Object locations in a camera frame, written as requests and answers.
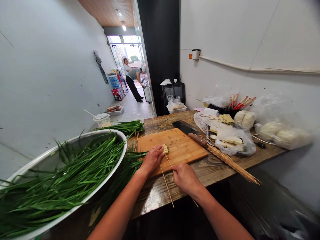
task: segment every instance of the tile floor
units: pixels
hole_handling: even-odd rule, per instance
[[[144,97],[143,89],[142,87],[138,87],[138,92],[140,93],[140,96]],[[120,102],[112,102],[110,106],[113,105],[120,105],[124,106],[124,112],[122,115],[118,116],[111,116],[111,121],[115,122],[129,122],[136,119],[146,119],[146,118],[153,118],[155,117],[152,109],[152,104],[146,102],[143,99],[143,103],[137,103],[137,101],[134,99],[132,92],[129,91],[126,97],[120,101]]]

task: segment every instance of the metal basin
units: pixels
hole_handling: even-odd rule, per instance
[[[103,136],[102,140],[106,140],[110,137],[113,137],[111,132],[117,134],[117,141],[119,141],[120,143],[123,141],[127,141],[126,136],[122,132],[120,132],[118,130],[110,129],[110,130],[99,130],[99,131],[85,133],[85,134],[81,135],[80,140],[79,140],[79,136],[77,136],[77,137],[69,139],[67,142],[75,150],[82,150],[87,144],[89,144],[96,137],[106,135],[108,133],[110,133],[110,134]],[[82,203],[87,202],[111,178],[111,176],[115,173],[115,171],[118,169],[120,163],[122,162],[122,159],[126,153],[126,150],[127,150],[127,142],[124,144],[121,157],[120,157],[118,163],[116,164],[116,166],[114,167],[114,169],[112,170],[112,172],[106,177],[106,179],[89,196],[87,196],[82,201]],[[37,158],[32,160],[30,163],[25,165],[23,168],[21,168],[20,170],[15,172],[10,178],[8,178],[8,181],[12,181],[12,179],[17,175],[27,175],[27,176],[33,175],[32,172],[28,171],[29,169],[53,171],[56,166],[60,167],[63,165],[64,165],[64,163],[59,159],[58,146],[56,146],[54,148],[51,148],[47,152],[41,154],[40,156],[38,156]],[[25,179],[19,178],[19,177],[17,177],[15,179],[15,182],[20,182],[20,181],[25,181]],[[50,228],[52,228],[53,226],[55,226],[59,222],[61,222],[63,219],[68,217],[71,213],[76,211],[79,207],[80,206],[76,206],[76,207],[70,209],[68,212],[66,212],[61,217],[59,217],[59,218],[53,220],[52,222],[38,228],[37,230],[32,231],[30,233],[27,233],[25,235],[21,235],[19,237],[14,238],[14,239],[24,239],[24,240],[32,239],[32,238],[40,235],[41,233],[44,233],[45,231],[49,230]]]

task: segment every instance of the hanging cloth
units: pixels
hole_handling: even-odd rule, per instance
[[[93,52],[93,53],[94,53],[94,56],[96,57],[96,62],[98,64],[99,68],[100,68],[100,71],[102,73],[102,77],[103,77],[104,82],[106,84],[109,84],[109,81],[108,81],[108,78],[106,76],[106,73],[104,72],[104,70],[103,70],[103,68],[101,66],[101,58],[95,52]]]

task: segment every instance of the plastic container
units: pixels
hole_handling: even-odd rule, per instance
[[[110,127],[110,115],[108,113],[101,113],[96,115],[93,120],[99,125],[99,127]]]
[[[174,114],[174,113],[178,113],[178,112],[185,112],[187,110],[187,107],[186,107],[186,105],[183,105],[183,108],[170,111],[169,108],[168,108],[168,105],[167,105],[167,109],[168,109],[170,114]]]
[[[110,116],[118,116],[121,115],[124,112],[124,106],[120,106],[121,110],[120,111],[115,111],[115,112],[106,112]]]
[[[102,186],[104,184],[106,184],[106,182],[108,180],[110,180],[110,181],[113,180],[111,177],[117,171],[117,169],[120,166],[120,164],[121,164],[121,162],[123,160],[123,157],[124,157],[124,155],[126,153],[126,150],[127,150],[127,138],[122,132],[120,132],[118,130],[109,129],[109,130],[99,130],[99,131],[93,131],[93,132],[89,132],[89,133],[84,133],[81,136],[77,136],[77,137],[71,138],[71,139],[69,139],[67,141],[69,143],[70,147],[73,147],[75,150],[82,150],[84,148],[84,146],[89,144],[96,137],[101,136],[103,140],[104,139],[106,140],[109,137],[113,137],[114,135],[110,134],[110,133],[116,133],[117,134],[117,141],[119,143],[125,142],[125,144],[123,146],[122,154],[121,154],[121,156],[119,158],[119,161],[117,162],[116,166],[113,168],[113,170],[110,172],[110,174],[106,177],[106,179],[95,190],[93,190],[91,194],[89,194],[86,198],[84,198],[81,201],[82,203],[88,202],[89,199],[93,195],[95,195],[98,192],[98,190],[100,188],[102,188]],[[45,153],[41,154],[40,156],[35,158],[33,161],[29,162],[27,165],[25,165],[20,170],[15,172],[7,180],[8,181],[12,181],[13,179],[15,179],[15,182],[24,181],[25,178],[17,177],[17,176],[18,175],[31,176],[32,172],[30,172],[29,169],[41,170],[41,171],[54,171],[54,169],[57,166],[58,167],[62,167],[64,165],[64,163],[59,159],[59,154],[54,154],[55,152],[58,152],[58,151],[59,151],[58,146],[55,146],[55,147],[51,148],[50,150],[48,150]],[[76,206],[76,207],[70,209],[69,211],[65,212],[59,218],[56,218],[56,219],[52,220],[51,222],[45,224],[44,226],[39,227],[38,229],[36,229],[36,230],[34,230],[34,231],[30,232],[30,233],[27,233],[25,235],[21,235],[19,237],[14,238],[14,239],[15,240],[34,239],[36,236],[46,232],[47,230],[51,229],[53,226],[57,225],[59,222],[61,222],[63,219],[68,217],[70,214],[72,214],[74,211],[76,211],[80,207],[81,206]]]

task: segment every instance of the wooden countertop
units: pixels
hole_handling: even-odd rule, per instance
[[[139,137],[172,129],[174,128],[174,126],[171,123],[178,120],[183,120],[198,128],[196,123],[193,121],[193,115],[195,113],[196,111],[192,110],[145,119],[144,130],[139,133]],[[204,133],[200,129],[197,131],[197,134],[204,135]],[[266,149],[257,147],[257,152],[251,156],[232,156],[231,158],[241,167],[247,169],[263,161],[287,152],[287,150],[275,145],[266,144],[266,147]],[[193,168],[193,170],[199,177],[199,180],[205,186],[209,186],[213,183],[221,181],[236,173],[232,168],[223,163],[220,159],[218,159],[210,152],[207,157],[191,163],[190,166]],[[185,194],[183,194],[180,189],[174,184],[173,173],[168,172],[167,174],[165,174],[165,177],[172,200],[175,201],[184,197]],[[171,201],[163,176],[148,179],[138,197],[132,213],[132,218],[139,217],[166,204],[171,204]]]

